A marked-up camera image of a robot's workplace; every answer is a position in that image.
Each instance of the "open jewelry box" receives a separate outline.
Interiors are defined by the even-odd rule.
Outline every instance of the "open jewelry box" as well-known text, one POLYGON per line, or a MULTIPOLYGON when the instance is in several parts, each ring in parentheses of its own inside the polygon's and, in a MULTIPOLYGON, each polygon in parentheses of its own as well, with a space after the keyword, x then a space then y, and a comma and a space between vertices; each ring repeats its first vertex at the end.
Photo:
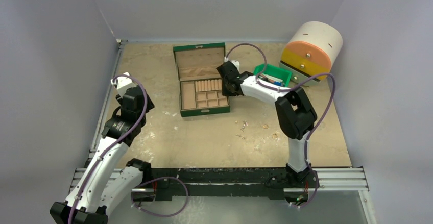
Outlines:
POLYGON ((225 43, 173 47, 180 86, 182 117, 230 112, 217 67, 224 62, 225 43))

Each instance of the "green bin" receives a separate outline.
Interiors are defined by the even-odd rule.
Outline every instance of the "green bin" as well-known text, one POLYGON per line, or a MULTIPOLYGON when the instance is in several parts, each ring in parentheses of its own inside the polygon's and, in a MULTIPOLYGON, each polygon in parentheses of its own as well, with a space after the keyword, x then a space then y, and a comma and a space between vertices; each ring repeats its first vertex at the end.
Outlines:
MULTIPOLYGON (((254 75, 257 75, 259 72, 263 70, 264 64, 256 66, 254 69, 254 75)), ((274 65, 268 64, 266 66, 266 70, 263 74, 267 74, 276 78, 279 78, 283 80, 284 85, 283 87, 288 87, 288 83, 290 81, 290 78, 292 77, 292 72, 286 69, 282 69, 280 67, 276 67, 274 65)))

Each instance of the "work surface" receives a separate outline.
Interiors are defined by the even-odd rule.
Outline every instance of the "work surface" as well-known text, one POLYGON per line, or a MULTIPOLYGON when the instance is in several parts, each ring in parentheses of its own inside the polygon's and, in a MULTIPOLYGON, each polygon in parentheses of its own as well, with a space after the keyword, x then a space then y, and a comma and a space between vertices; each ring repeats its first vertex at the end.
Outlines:
MULTIPOLYGON (((234 45, 227 43, 227 51, 234 45)), ((155 108, 147 114, 147 124, 118 167, 125 167, 131 158, 151 162, 152 167, 285 166, 288 139, 280 130, 274 105, 238 96, 230 98, 230 113, 180 116, 173 46, 134 43, 125 46, 118 73, 129 72, 142 82, 155 108), (241 130, 243 121, 248 123, 245 131, 241 130)), ((285 44, 258 46, 270 64, 278 65, 285 44)), ((230 59, 240 62, 241 72, 252 71, 263 63, 261 54, 249 46, 238 47, 230 54, 230 59)), ((318 116, 321 116, 330 95, 328 84, 322 82, 305 90, 318 116)), ((118 106, 114 95, 109 116, 118 106)), ((351 165, 333 104, 311 137, 310 157, 315 167, 351 165)))

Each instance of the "white wall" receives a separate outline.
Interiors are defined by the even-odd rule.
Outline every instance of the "white wall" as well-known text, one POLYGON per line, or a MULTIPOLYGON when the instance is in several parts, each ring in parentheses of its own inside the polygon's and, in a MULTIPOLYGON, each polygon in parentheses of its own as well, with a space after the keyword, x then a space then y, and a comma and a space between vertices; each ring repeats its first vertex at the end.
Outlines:
POLYGON ((303 23, 330 23, 343 0, 96 0, 116 38, 288 41, 303 23))
POLYGON ((433 0, 344 0, 335 104, 380 223, 432 223, 433 0))
POLYGON ((116 55, 94 0, 0 0, 1 223, 53 223, 116 55))

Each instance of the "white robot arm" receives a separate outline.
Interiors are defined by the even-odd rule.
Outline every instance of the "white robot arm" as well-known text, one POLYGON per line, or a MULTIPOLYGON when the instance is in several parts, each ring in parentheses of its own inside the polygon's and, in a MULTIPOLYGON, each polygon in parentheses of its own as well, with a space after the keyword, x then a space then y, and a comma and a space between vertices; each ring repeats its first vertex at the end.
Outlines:
POLYGON ((51 207, 50 214, 57 224, 107 223, 113 209, 131 189, 152 178, 150 163, 132 159, 121 175, 106 187, 120 158, 131 146, 134 137, 140 133, 141 127, 146 124, 146 117, 143 116, 138 126, 123 140, 116 142, 140 120, 144 109, 144 113, 147 113, 154 108, 149 96, 130 78, 118 77, 111 84, 119 93, 116 99, 120 106, 105 123, 95 156, 76 188, 66 197, 65 202, 55 202, 51 207))
POLYGON ((310 134, 317 115, 302 88, 293 91, 279 91, 279 86, 268 83, 272 90, 258 84, 256 77, 250 72, 239 73, 239 62, 225 60, 217 68, 223 79, 223 95, 245 95, 262 102, 275 104, 280 127, 288 137, 289 157, 287 166, 295 173, 308 170, 309 143, 306 138, 310 134))

